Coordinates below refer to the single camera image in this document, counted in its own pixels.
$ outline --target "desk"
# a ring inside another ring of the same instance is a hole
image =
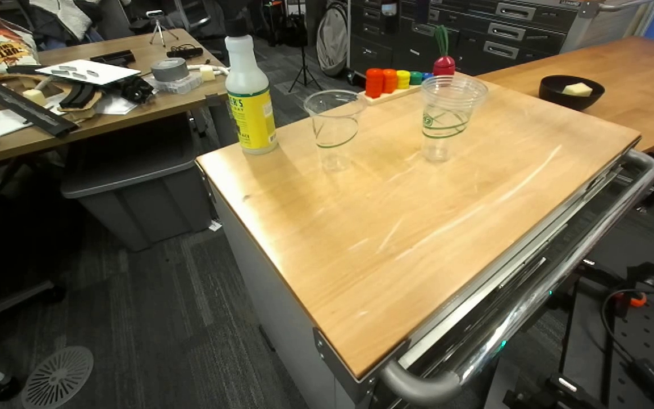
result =
[[[482,78],[539,94],[545,75],[562,73],[603,84],[603,94],[585,113],[639,128],[639,147],[654,149],[654,40],[628,36],[485,73]]]
[[[175,30],[175,34],[180,40],[167,40],[167,47],[178,44],[178,43],[197,44],[197,40],[188,31]],[[149,44],[149,38],[153,38],[153,34],[140,34],[140,36],[128,36],[128,38],[113,38],[113,40],[99,40],[99,43],[83,43],[83,44],[75,44],[75,47],[40,52],[38,58],[40,58],[40,63],[56,63],[56,60],[86,58],[86,57],[132,49],[137,57],[132,67],[147,73],[157,60],[161,60],[166,57],[166,49],[167,49],[158,43]],[[204,52],[199,58],[192,58],[192,63],[204,60],[204,58],[218,63],[218,58],[212,52]],[[32,155],[32,152],[40,152],[40,149],[49,149],[49,147],[65,144],[73,141],[91,139],[97,133],[115,131],[115,128],[123,128],[123,127],[130,127],[137,123],[166,118],[166,116],[182,113],[182,111],[188,111],[196,107],[204,107],[206,97],[218,97],[218,94],[224,94],[224,81],[222,78],[206,81],[204,85],[199,85],[190,92],[182,92],[182,94],[173,94],[173,92],[166,94],[164,92],[153,103],[142,103],[128,116],[96,116],[64,139],[54,139],[38,127],[28,127],[28,128],[21,128],[11,135],[0,139],[0,161]]]
[[[197,157],[265,336],[313,407],[359,407],[387,359],[503,286],[639,139],[489,89],[439,166],[421,157],[418,91],[366,109],[341,173],[321,167],[309,120],[276,128],[270,155]]]

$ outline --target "papers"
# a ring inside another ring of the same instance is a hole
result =
[[[45,65],[45,67],[38,67],[37,73],[45,73],[45,75],[64,77],[64,78],[73,78],[73,81],[89,81],[89,84],[97,84],[97,85],[117,81],[123,77],[138,75],[138,71],[134,71],[134,67],[97,63],[97,60],[89,60],[89,58],[73,58],[73,60]]]
[[[0,135],[19,131],[19,128],[29,127],[29,124],[32,123],[25,116],[21,116],[11,109],[0,111]]]

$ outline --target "wooden desk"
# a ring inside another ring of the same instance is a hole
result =
[[[539,94],[545,75],[580,75],[603,84],[603,94],[585,113],[633,127],[642,133],[639,147],[654,147],[654,40],[632,36],[485,73],[482,78]]]
[[[421,157],[418,91],[366,109],[341,173],[321,167],[309,120],[282,127],[270,155],[229,144],[197,159],[221,211],[242,225],[229,234],[235,258],[258,255],[239,264],[247,286],[270,275],[287,283],[356,378],[485,280],[497,256],[639,139],[628,127],[489,89],[439,166]],[[279,301],[265,299],[263,309],[256,301],[258,317],[273,319],[265,326],[293,319],[270,317],[265,309]]]
[[[178,43],[190,43],[197,44],[197,40],[184,31],[184,30],[175,30],[175,34],[180,36],[180,40],[167,40],[171,44]],[[52,52],[40,52],[38,58],[40,63],[56,63],[56,60],[70,60],[70,58],[89,58],[96,55],[108,55],[108,52],[120,52],[120,49],[132,49],[137,60],[132,63],[132,67],[138,67],[140,73],[149,73],[149,67],[166,58],[166,49],[158,43],[149,44],[153,34],[140,34],[140,36],[128,36],[128,38],[113,38],[113,40],[103,40],[103,43],[86,43],[86,44],[75,44],[75,47],[64,47],[64,49],[52,49]],[[204,52],[201,58],[192,58],[192,63],[197,60],[213,60],[218,63],[218,58],[212,52]],[[65,144],[73,141],[81,141],[81,139],[91,139],[97,133],[106,133],[113,128],[123,128],[137,123],[147,123],[147,120],[157,120],[157,118],[166,118],[180,111],[188,111],[192,107],[199,107],[206,101],[206,97],[213,94],[224,94],[224,84],[222,78],[215,81],[206,81],[204,85],[190,91],[190,92],[182,92],[182,94],[157,94],[157,100],[153,103],[142,103],[137,107],[132,113],[128,116],[97,116],[86,120],[80,128],[75,128],[73,133],[64,135],[64,139],[54,139],[49,133],[45,133],[38,127],[28,127],[21,128],[16,133],[3,135],[0,139],[0,161],[3,159],[11,159],[11,157],[22,157],[29,152],[40,152],[40,149],[49,149],[56,144]]]

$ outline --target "filing cabinet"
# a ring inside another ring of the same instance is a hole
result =
[[[459,71],[469,75],[585,44],[589,40],[580,36],[591,36],[593,19],[602,19],[602,31],[612,26],[598,40],[627,36],[639,10],[602,14],[600,5],[600,0],[349,0],[347,67],[356,75],[372,65],[431,71],[439,57],[436,24],[449,26],[449,55]]]

